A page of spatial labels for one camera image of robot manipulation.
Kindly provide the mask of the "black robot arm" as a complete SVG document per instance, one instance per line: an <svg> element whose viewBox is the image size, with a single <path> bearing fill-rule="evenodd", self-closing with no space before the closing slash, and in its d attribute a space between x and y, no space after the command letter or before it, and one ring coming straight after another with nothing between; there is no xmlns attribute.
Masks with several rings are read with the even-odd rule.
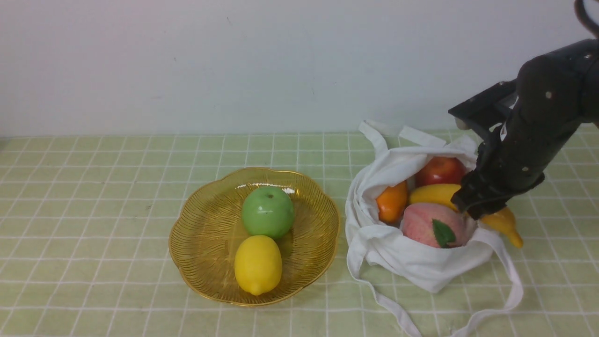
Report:
<svg viewBox="0 0 599 337"><path fill-rule="evenodd" d="M481 219L545 180L576 130L598 121L598 68L598 41L578 41L449 110L482 139L475 169L452 197L458 211Z"/></svg>

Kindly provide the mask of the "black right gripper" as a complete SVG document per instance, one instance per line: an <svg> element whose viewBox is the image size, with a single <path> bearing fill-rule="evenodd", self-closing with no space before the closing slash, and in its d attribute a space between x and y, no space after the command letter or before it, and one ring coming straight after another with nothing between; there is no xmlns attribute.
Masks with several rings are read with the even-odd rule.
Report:
<svg viewBox="0 0 599 337"><path fill-rule="evenodd" d="M451 199L458 211L481 219L544 181L545 168L584 119L583 68L573 56L538 56L522 66L511 115L482 140L475 169Z"/></svg>

